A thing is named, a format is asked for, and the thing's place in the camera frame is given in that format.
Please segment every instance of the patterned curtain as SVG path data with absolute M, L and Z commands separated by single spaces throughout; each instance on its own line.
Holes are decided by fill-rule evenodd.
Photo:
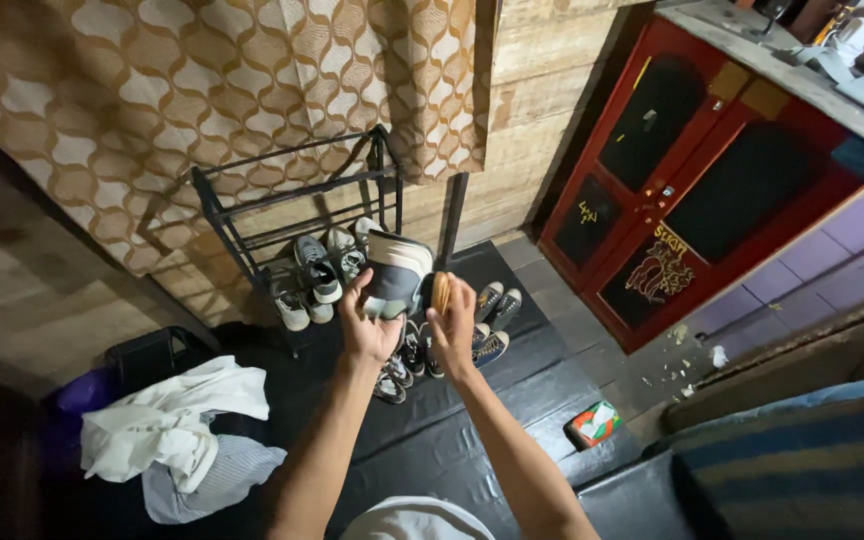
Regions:
M 0 147 L 142 274 L 208 227 L 192 165 L 382 123 L 410 181 L 481 170 L 493 16 L 474 0 L 0 0 Z M 215 187 L 231 205 L 348 163 L 337 145 Z

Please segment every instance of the black shoe rack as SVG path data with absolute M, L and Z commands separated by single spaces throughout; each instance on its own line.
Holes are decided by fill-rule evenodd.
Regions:
M 212 188 L 210 177 L 224 170 L 244 166 L 246 164 L 253 164 L 255 162 L 261 162 L 263 160 L 284 156 L 286 154 L 300 152 L 317 146 L 325 146 L 343 141 L 356 141 L 350 159 L 354 159 L 355 156 L 361 155 L 362 152 L 367 152 L 366 171 L 346 177 L 339 176 L 337 178 L 330 178 L 328 181 L 323 183 L 309 185 L 283 193 L 271 194 L 256 199 L 255 201 L 242 202 L 231 207 L 223 206 L 222 202 L 219 201 L 219 197 L 216 195 L 215 190 Z M 387 156 L 391 163 L 386 163 Z M 341 227 L 355 223 L 355 221 L 360 217 L 373 218 L 376 213 L 378 213 L 378 219 L 375 221 L 382 226 L 384 230 L 389 231 L 389 227 L 385 223 L 385 215 L 386 210 L 390 209 L 392 206 L 395 207 L 395 223 L 393 231 L 397 235 L 402 233 L 402 162 L 392 147 L 389 146 L 389 131 L 382 126 L 376 126 L 366 132 L 346 134 L 327 140 L 310 142 L 308 144 L 295 146 L 294 148 L 287 148 L 277 152 L 263 153 L 261 155 L 256 155 L 255 157 L 240 159 L 232 163 L 209 169 L 202 169 L 198 166 L 193 166 L 191 173 L 192 185 L 198 192 L 198 199 L 201 201 L 202 214 L 205 216 L 209 225 L 212 226 L 215 234 L 219 236 L 220 240 L 222 240 L 222 244 L 232 255 L 235 263 L 239 265 L 242 273 L 245 274 L 255 294 L 259 298 L 264 298 L 268 301 L 272 316 L 275 317 L 277 322 L 276 325 L 282 331 L 285 341 L 288 343 L 292 355 L 296 359 L 298 358 L 298 351 L 296 350 L 291 336 L 293 332 L 286 329 L 285 325 L 282 324 L 282 318 L 276 310 L 275 298 L 273 297 L 270 285 L 272 284 L 273 279 L 280 279 L 282 277 L 280 272 L 292 272 L 294 274 L 292 278 L 300 284 L 303 295 L 305 295 L 307 289 L 311 288 L 311 283 L 308 282 L 306 278 L 305 269 L 298 265 L 296 265 L 294 270 L 291 271 L 276 269 L 273 273 L 273 271 L 269 270 L 267 265 L 272 263 L 273 260 L 280 259 L 282 257 L 281 254 L 267 260 L 256 260 L 254 252 L 277 244 L 291 242 L 304 235 L 316 236 L 332 227 Z M 329 213 L 318 217 L 292 223 L 284 227 L 264 230 L 249 236 L 242 236 L 235 227 L 234 218 L 237 215 L 243 215 L 244 213 L 257 211 L 267 207 L 270 212 L 274 212 L 275 209 L 273 207 L 275 205 L 293 201 L 301 197 L 326 193 L 349 184 L 359 184 L 363 182 L 375 182 L 378 193 L 377 200 L 364 200 L 363 202 L 340 208 L 335 211 L 330 211 Z M 390 202 L 386 199 L 392 189 L 395 191 L 395 199 Z M 342 218 L 338 221 L 333 221 L 333 218 L 336 216 L 342 216 Z M 325 260 L 336 263 L 333 264 L 333 267 L 338 269 L 339 265 L 337 264 L 339 260 L 341 260 L 348 251 L 351 250 L 330 252 Z M 287 251 L 287 253 L 291 256 L 292 251 Z

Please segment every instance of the cabinet top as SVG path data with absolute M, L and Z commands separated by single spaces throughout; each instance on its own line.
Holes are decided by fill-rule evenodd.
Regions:
M 766 42 L 761 45 L 754 43 L 742 37 L 745 36 L 743 29 L 765 28 L 767 19 L 726 0 L 662 2 L 656 6 L 655 13 L 769 79 L 864 139 L 862 105 L 835 91 L 832 80 L 810 68 L 789 65 L 774 57 L 774 51 L 799 44 L 786 29 L 774 25 Z

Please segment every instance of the cabinet door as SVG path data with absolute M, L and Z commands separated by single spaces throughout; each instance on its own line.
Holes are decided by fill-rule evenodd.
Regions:
M 540 244 L 575 287 L 630 230 L 749 81 L 664 19 L 643 31 Z
M 642 347 L 861 186 L 832 157 L 849 135 L 755 80 L 582 298 L 623 349 Z

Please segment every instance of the person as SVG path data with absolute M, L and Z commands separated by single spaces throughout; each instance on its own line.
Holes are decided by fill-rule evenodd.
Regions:
M 339 304 L 344 351 L 313 421 L 270 483 L 269 539 L 322 538 L 349 471 L 355 438 L 379 370 L 399 345 L 404 316 L 368 320 L 358 309 L 372 269 L 357 276 Z M 598 538 L 559 468 L 498 399 L 473 365 L 475 291 L 448 275 L 446 313 L 430 308 L 432 354 L 456 387 L 491 462 L 512 516 L 527 538 Z M 353 520 L 342 538 L 489 539 L 485 525 L 435 497 L 390 497 Z

